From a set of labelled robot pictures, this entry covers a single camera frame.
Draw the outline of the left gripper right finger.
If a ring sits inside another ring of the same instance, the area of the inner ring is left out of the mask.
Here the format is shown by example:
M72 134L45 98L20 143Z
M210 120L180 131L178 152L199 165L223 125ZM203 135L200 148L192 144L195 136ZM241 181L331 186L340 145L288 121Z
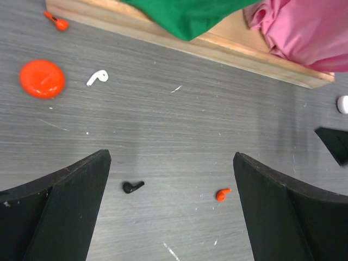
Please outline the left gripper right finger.
M347 260L347 196L240 152L233 168L255 260Z

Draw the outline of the orange earbud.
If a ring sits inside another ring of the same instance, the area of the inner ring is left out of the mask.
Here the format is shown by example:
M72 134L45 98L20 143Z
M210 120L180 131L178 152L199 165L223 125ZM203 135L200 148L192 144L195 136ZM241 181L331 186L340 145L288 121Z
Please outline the orange earbud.
M216 193L216 200L218 202L223 202L226 199L227 194L229 194L232 191L231 188L225 188L225 189L221 189Z
M55 25L56 29L59 31L65 31L68 29L69 27L69 23L66 20L62 20L59 19L57 17L55 17L54 15L52 15L50 12L48 11L44 11L43 15L49 19L50 21L53 22L53 24Z

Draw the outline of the orange earbud case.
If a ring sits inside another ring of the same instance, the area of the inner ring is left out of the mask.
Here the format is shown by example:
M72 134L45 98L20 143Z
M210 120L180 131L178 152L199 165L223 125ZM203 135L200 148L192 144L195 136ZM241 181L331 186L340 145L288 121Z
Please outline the orange earbud case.
M51 99L65 87L62 69L48 60L33 60L26 63L19 73L23 90L36 98Z

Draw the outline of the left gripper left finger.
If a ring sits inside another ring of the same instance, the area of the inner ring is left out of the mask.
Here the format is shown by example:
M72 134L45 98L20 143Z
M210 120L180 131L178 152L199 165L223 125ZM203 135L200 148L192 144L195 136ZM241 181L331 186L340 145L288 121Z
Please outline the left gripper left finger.
M110 165L99 150L1 191L1 260L86 260Z

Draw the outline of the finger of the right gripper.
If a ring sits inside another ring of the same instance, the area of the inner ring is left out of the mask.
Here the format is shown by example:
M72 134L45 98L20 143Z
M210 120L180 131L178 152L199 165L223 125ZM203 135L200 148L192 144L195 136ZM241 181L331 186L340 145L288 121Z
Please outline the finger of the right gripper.
M347 166L347 131L319 127L315 133L340 166Z

